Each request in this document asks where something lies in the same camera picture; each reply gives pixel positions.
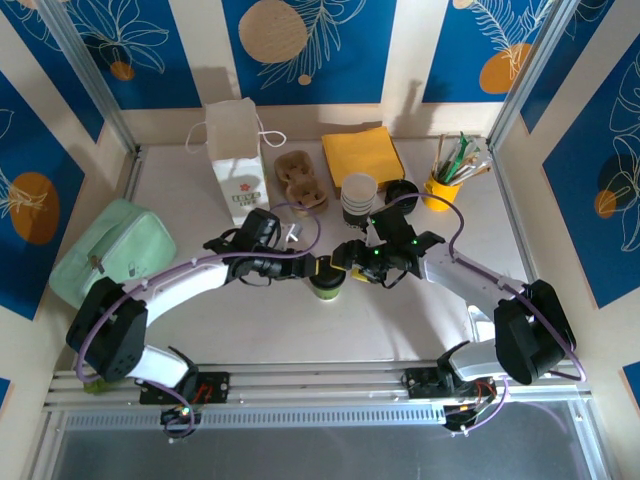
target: yellow cup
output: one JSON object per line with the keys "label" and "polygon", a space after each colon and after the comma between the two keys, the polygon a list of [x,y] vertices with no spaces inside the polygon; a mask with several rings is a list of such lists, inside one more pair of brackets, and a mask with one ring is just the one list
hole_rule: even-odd
{"label": "yellow cup", "polygon": [[[460,190],[461,186],[461,183],[453,187],[442,185],[441,183],[437,182],[432,176],[430,176],[427,183],[424,184],[424,188],[427,193],[438,195],[445,200],[449,200],[451,203],[453,203],[453,201],[456,199],[456,195],[458,195],[458,190]],[[449,208],[449,205],[447,205],[446,203],[431,197],[425,197],[424,204],[431,210],[434,210],[436,212],[444,212]]]}

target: yellow cloth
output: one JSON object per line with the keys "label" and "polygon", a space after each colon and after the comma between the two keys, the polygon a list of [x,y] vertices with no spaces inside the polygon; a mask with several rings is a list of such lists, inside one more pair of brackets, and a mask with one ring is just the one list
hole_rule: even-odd
{"label": "yellow cloth", "polygon": [[324,135],[322,145],[336,187],[352,173],[366,173],[378,185],[404,178],[404,168],[391,142],[387,127],[361,133]]}

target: printed logo on bag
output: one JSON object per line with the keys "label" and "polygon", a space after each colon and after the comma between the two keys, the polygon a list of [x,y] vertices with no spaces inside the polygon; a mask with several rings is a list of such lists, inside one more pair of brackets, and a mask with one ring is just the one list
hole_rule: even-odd
{"label": "printed logo on bag", "polygon": [[260,192],[247,193],[246,195],[232,195],[231,200],[240,204],[241,207],[255,205],[260,198]]}

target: white table surface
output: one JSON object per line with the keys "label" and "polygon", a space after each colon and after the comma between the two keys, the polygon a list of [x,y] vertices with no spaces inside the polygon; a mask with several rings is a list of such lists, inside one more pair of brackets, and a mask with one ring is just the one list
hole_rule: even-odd
{"label": "white table surface", "polygon": [[[427,178],[435,140],[397,141],[407,179]],[[278,155],[306,150],[319,178],[331,181],[320,142],[264,146],[272,205],[284,200],[272,164]],[[383,205],[381,194],[374,206]],[[150,147],[134,201],[158,214],[178,245],[177,262],[201,252],[202,244],[233,224],[216,183],[206,149],[190,155],[183,146]],[[320,215],[322,238],[314,254],[360,238],[342,222],[340,202],[329,198]],[[525,279],[524,269],[493,173],[468,181],[456,205],[466,228],[456,248],[488,267]],[[276,212],[293,220],[288,209]],[[453,212],[436,213],[418,202],[407,217],[417,233],[429,229],[445,238],[455,232]],[[304,220],[298,248],[315,237]],[[174,346],[197,363],[323,362],[436,359],[471,331],[465,302],[440,285],[407,276],[393,290],[350,277],[333,302],[322,302],[307,281],[274,282],[268,288],[233,282],[203,293],[166,313],[147,332],[147,342]]]}

